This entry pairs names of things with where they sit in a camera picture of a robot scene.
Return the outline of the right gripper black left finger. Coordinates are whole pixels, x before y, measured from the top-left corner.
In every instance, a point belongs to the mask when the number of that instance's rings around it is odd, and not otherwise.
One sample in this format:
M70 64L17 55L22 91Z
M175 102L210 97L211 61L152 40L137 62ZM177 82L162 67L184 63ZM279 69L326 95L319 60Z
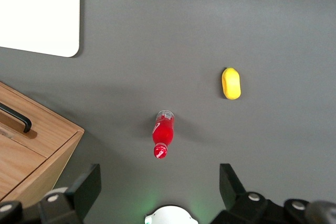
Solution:
M70 186L45 195L39 202L41 223L83 223L100 192L100 165L92 164Z

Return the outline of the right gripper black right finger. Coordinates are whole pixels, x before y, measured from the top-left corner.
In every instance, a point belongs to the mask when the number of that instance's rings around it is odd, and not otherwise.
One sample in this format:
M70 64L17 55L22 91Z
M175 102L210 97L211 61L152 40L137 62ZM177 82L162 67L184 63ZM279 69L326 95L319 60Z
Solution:
M246 191L230 164L220 164L219 191L226 209L211 223L284 223L283 208Z

